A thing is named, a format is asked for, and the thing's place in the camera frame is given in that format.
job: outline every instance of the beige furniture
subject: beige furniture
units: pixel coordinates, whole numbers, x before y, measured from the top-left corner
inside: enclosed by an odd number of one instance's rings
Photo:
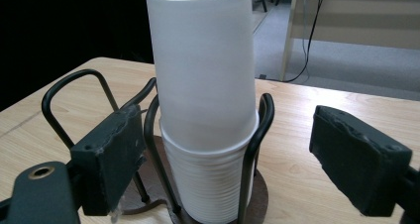
[[[318,0],[307,0],[309,38]],[[293,40],[303,35],[303,0],[292,0],[282,57],[284,80]],[[323,0],[314,41],[420,50],[420,0]]]
[[[155,76],[152,64],[92,59],[78,67],[101,72],[119,106]],[[68,148],[41,111],[41,101],[53,84],[40,89],[0,113],[0,199],[10,197],[16,176],[34,165],[69,161]],[[420,102],[256,80],[256,98],[271,94],[274,121],[262,141],[259,171],[268,188],[264,223],[398,223],[402,209],[392,217],[364,217],[341,193],[309,152],[316,105],[335,107],[362,119],[413,150],[411,165],[420,167]],[[143,108],[155,93],[142,103]],[[112,112],[94,76],[84,76],[65,87],[52,100],[52,112],[77,143]],[[111,223],[110,217],[84,216],[82,223]],[[121,216],[118,223],[171,223],[160,205],[143,214]]]

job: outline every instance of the white paper cup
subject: white paper cup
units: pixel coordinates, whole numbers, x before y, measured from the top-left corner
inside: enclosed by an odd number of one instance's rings
[[[252,0],[147,4],[166,132],[204,152],[246,139],[257,121]]]
[[[201,223],[229,223],[237,219],[248,141],[223,153],[196,154],[185,151],[165,131],[161,136],[185,211]],[[250,182],[251,194],[253,180]]]

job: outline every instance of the white cylinder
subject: white cylinder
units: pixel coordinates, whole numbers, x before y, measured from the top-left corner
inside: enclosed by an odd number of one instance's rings
[[[160,123],[192,152],[240,143],[257,123],[252,0],[147,0]]]

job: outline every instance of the black curtain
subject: black curtain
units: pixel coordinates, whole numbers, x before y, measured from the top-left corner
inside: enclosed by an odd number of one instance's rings
[[[0,110],[98,56],[154,62],[146,0],[0,0]]]

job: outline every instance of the gray carpet floor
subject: gray carpet floor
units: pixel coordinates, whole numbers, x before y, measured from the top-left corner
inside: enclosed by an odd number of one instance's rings
[[[279,80],[290,3],[268,2],[268,12],[256,26],[256,78]],[[285,79],[303,67],[302,40],[296,39]],[[419,77],[420,51],[312,41],[307,70],[291,83],[420,101]]]

